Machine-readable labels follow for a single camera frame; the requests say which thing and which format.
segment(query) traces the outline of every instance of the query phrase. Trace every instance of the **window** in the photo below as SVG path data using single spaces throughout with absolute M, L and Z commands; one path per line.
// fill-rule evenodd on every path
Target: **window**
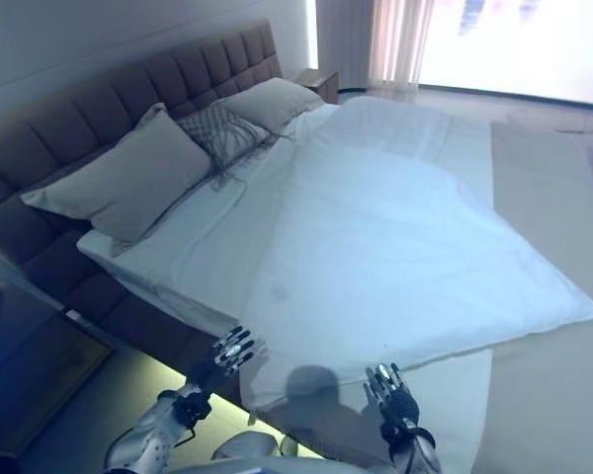
M 593 0 L 435 0 L 420 82 L 593 104 Z

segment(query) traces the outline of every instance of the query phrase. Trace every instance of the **pillowcase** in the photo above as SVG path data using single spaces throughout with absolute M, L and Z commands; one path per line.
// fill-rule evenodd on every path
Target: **pillowcase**
M 213 106 L 176 123 L 212 158 L 219 173 L 270 138 L 270 133 L 221 106 Z
M 256 125 L 279 131 L 294 117 L 320 107 L 323 101 L 309 89 L 274 77 L 218 103 Z
M 32 207 L 89 219 L 97 230 L 131 244 L 210 167 L 209 155 L 157 104 L 113 149 L 21 199 Z

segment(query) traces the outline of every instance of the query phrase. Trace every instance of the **upholstered headboard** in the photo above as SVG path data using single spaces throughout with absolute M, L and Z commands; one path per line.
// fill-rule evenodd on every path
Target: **upholstered headboard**
M 0 255 L 87 318 L 109 319 L 128 294 L 77 251 L 89 222 L 27 207 L 20 193 L 97 159 L 154 103 L 179 117 L 281 74 L 270 24 L 262 20 L 122 66 L 1 120 Z M 140 304 L 146 303 L 132 299 L 127 310 Z

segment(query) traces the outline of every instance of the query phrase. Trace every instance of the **white wall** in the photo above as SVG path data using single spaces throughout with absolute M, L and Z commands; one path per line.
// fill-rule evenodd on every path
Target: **white wall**
M 260 17 L 271 21 L 284 74 L 306 67 L 304 0 L 0 0 L 0 115 Z

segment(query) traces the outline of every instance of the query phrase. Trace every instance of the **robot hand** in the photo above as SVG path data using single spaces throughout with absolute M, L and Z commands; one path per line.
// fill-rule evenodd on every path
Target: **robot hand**
M 404 473 L 441 473 L 435 439 L 418 427 L 419 407 L 394 363 L 379 364 L 370 377 L 371 392 L 384 418 L 381 435 L 395 467 Z
M 249 339 L 250 331 L 237 326 L 218 340 L 187 374 L 189 382 L 196 384 L 203 393 L 211 395 L 241 364 L 253 357 L 250 349 L 255 344 Z

